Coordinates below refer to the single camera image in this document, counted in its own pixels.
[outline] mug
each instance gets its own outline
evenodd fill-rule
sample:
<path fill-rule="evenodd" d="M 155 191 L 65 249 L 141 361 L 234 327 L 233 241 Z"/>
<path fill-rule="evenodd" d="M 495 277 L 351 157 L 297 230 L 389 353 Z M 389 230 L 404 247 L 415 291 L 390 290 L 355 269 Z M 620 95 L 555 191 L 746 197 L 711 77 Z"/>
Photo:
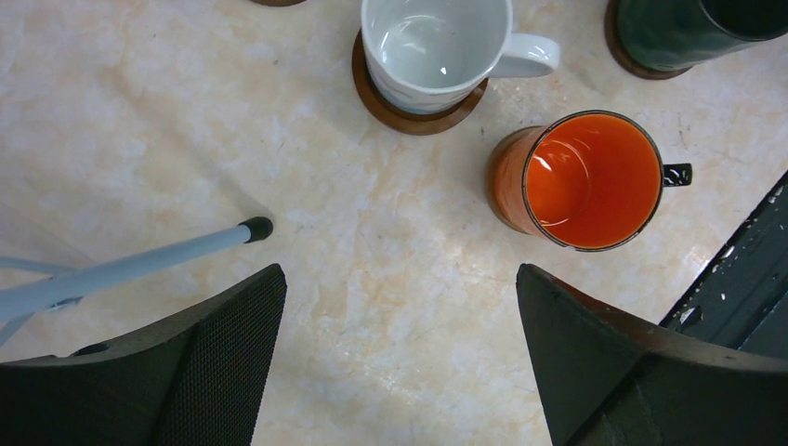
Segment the mug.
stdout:
<path fill-rule="evenodd" d="M 580 111 L 501 141 L 487 166 L 490 207 L 509 227 L 579 251 L 635 238 L 663 188 L 687 186 L 690 164 L 663 165 L 642 127 L 612 111 Z"/>
<path fill-rule="evenodd" d="M 395 107 L 450 109 L 485 77 L 553 72 L 560 46 L 512 33 L 511 0 L 363 0 L 361 38 L 370 76 Z"/>
<path fill-rule="evenodd" d="M 689 68 L 788 33 L 785 0 L 619 0 L 624 51 L 660 72 Z"/>

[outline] dark green mug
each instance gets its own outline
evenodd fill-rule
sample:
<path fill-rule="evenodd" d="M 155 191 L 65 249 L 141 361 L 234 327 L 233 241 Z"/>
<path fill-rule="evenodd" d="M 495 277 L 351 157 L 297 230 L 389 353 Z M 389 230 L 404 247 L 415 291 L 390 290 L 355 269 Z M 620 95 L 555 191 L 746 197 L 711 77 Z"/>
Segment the dark green mug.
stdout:
<path fill-rule="evenodd" d="M 608 15 L 619 53 L 657 74 L 681 74 L 788 33 L 788 0 L 611 0 Z"/>

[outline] mug rim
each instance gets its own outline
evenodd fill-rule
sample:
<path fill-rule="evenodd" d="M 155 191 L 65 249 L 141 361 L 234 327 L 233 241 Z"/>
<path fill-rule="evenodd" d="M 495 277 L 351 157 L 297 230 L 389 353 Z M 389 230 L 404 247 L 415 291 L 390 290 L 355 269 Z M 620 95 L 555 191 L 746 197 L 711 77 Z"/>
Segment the mug rim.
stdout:
<path fill-rule="evenodd" d="M 698 6 L 701 7 L 701 11 L 703 12 L 704 16 L 711 22 L 711 24 L 714 25 L 723 34 L 733 37 L 734 39 L 741 40 L 743 42 L 767 42 L 769 40 L 782 37 L 783 35 L 786 34 L 786 31 L 777 31 L 775 33 L 768 34 L 766 37 L 763 36 L 753 37 L 751 35 L 735 33 L 729 30 L 728 28 L 722 26 L 721 24 L 719 24 L 719 22 L 715 20 L 715 18 L 713 18 L 711 14 L 709 14 L 709 10 L 706 7 L 706 0 L 697 0 L 697 2 L 698 2 Z"/>
<path fill-rule="evenodd" d="M 525 181 L 525 176 L 528 173 L 528 166 L 531 165 L 531 161 L 533 160 L 533 154 L 536 152 L 536 148 L 539 147 L 539 144 L 541 144 L 542 141 L 545 140 L 545 138 L 547 138 L 547 136 L 550 135 L 550 133 L 553 132 L 553 130 L 558 128 L 559 125 L 565 124 L 565 123 L 571 121 L 574 118 L 578 118 L 578 117 L 581 117 L 581 116 L 586 116 L 586 115 L 589 115 L 589 114 L 602 114 L 602 115 L 605 115 L 605 116 L 612 116 L 614 118 L 621 119 L 622 121 L 626 122 L 627 124 L 633 126 L 638 132 L 640 132 L 644 137 L 646 137 L 646 140 L 649 142 L 651 150 L 654 152 L 654 155 L 657 158 L 657 164 L 659 165 L 659 178 L 660 178 L 659 191 L 657 192 L 657 200 L 656 200 L 656 202 L 654 202 L 654 206 L 651 209 L 651 212 L 649 213 L 649 216 L 643 221 L 643 223 L 640 226 L 637 227 L 637 229 L 635 231 L 632 232 L 632 234 L 628 235 L 626 238 L 624 238 L 624 239 L 622 239 L 619 242 L 616 242 L 614 244 L 611 244 L 611 245 L 608 245 L 608 246 L 602 246 L 600 248 L 583 248 L 581 246 L 576 246 L 576 245 L 573 245 L 571 243 L 566 243 L 566 242 L 562 241 L 561 239 L 559 239 L 558 237 L 556 237 L 555 235 L 551 234 L 547 229 L 545 229 L 545 226 L 542 225 L 542 223 L 539 221 L 539 218 L 536 217 L 536 214 L 531 209 L 531 205 L 528 203 L 528 192 L 526 191 L 526 181 Z M 528 211 L 528 217 L 531 218 L 531 221 L 534 223 L 534 226 L 549 241 L 551 241 L 551 242 L 553 242 L 553 243 L 555 243 L 555 244 L 557 244 L 557 245 L 559 245 L 561 247 L 571 248 L 571 249 L 573 249 L 575 251 L 579 251 L 579 252 L 582 252 L 582 253 L 599 253 L 599 252 L 602 252 L 602 251 L 610 251 L 610 249 L 617 248 L 617 247 L 619 247 L 619 246 L 621 246 L 623 244 L 631 242 L 632 239 L 637 237 L 640 234 L 640 232 L 642 232 L 646 228 L 646 226 L 649 225 L 649 223 L 651 222 L 651 219 L 654 218 L 654 215 L 657 213 L 657 209 L 660 207 L 660 202 L 662 201 L 662 198 L 663 198 L 663 189 L 664 189 L 664 181 L 662 180 L 663 172 L 664 172 L 663 158 L 662 158 L 662 155 L 660 155 L 660 151 L 659 151 L 659 148 L 657 147 L 656 142 L 654 142 L 653 138 L 651 138 L 651 135 L 649 135 L 649 132 L 647 132 L 646 129 L 644 129 L 642 126 L 640 126 L 634 120 L 632 120 L 631 118 L 628 118 L 628 117 L 626 117 L 626 116 L 624 116 L 624 115 L 622 115 L 620 113 L 617 113 L 615 111 L 607 111 L 607 110 L 599 110 L 599 109 L 585 110 L 585 111 L 576 111 L 575 113 L 572 113 L 572 114 L 569 114 L 567 116 L 564 116 L 563 118 L 555 121 L 553 124 L 548 125 L 547 128 L 545 128 L 545 130 L 542 131 L 542 134 L 539 135 L 539 137 L 531 145 L 531 151 L 528 153 L 528 159 L 526 160 L 525 165 L 523 165 L 523 167 L 522 167 L 522 176 L 521 176 L 522 180 L 520 181 L 520 186 L 522 188 L 522 201 L 523 201 L 523 204 L 525 204 L 525 209 Z"/>
<path fill-rule="evenodd" d="M 373 48 L 372 44 L 369 41 L 369 33 L 370 33 L 370 25 L 369 20 L 366 19 L 367 17 L 367 9 L 370 4 L 374 0 L 363 0 L 361 2 L 361 40 L 363 41 L 364 48 Z M 427 87 L 427 86 L 419 86 L 408 81 L 403 80 L 398 75 L 393 74 L 389 70 L 386 70 L 386 65 L 383 61 L 378 57 L 376 51 L 369 51 L 368 57 L 372 57 L 378 65 L 380 65 L 381 69 L 386 72 L 386 74 L 391 77 L 395 82 L 399 85 L 405 86 L 407 88 L 411 88 L 412 90 L 418 91 L 419 93 L 424 93 L 430 96 L 437 96 L 437 95 L 444 95 L 447 93 L 454 93 L 457 91 L 466 90 L 478 85 L 487 74 L 489 74 L 495 65 L 498 64 L 498 61 L 504 55 L 504 50 L 506 49 L 506 41 L 508 41 L 509 36 L 512 33 L 512 29 L 514 28 L 514 8 L 512 7 L 512 0 L 502 0 L 506 6 L 506 17 L 508 20 L 506 21 L 506 32 L 505 36 L 506 39 L 504 44 L 501 45 L 501 48 L 498 50 L 498 54 L 493 58 L 492 63 L 490 64 L 487 69 L 483 72 L 479 73 L 478 75 L 474 76 L 471 80 L 465 81 L 462 84 L 454 85 L 454 86 L 443 86 L 443 87 Z"/>

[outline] orange mug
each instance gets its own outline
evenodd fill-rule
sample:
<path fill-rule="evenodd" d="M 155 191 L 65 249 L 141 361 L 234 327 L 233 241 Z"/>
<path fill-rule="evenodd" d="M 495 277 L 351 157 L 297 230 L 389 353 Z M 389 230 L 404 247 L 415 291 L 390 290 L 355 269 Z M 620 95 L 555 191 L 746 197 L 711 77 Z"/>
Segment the orange mug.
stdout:
<path fill-rule="evenodd" d="M 593 252 L 635 238 L 663 188 L 691 182 L 692 166 L 663 165 L 640 125 L 592 110 L 504 138 L 487 163 L 486 189 L 512 229 Z"/>

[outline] black mug handle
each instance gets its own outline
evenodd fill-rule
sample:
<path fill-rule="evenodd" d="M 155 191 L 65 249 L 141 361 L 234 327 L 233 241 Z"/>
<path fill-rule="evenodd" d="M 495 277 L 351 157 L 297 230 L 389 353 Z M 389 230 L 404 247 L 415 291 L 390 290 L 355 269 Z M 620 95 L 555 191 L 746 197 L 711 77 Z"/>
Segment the black mug handle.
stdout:
<path fill-rule="evenodd" d="M 692 184 L 692 164 L 666 164 L 663 166 L 663 186 L 689 186 Z"/>

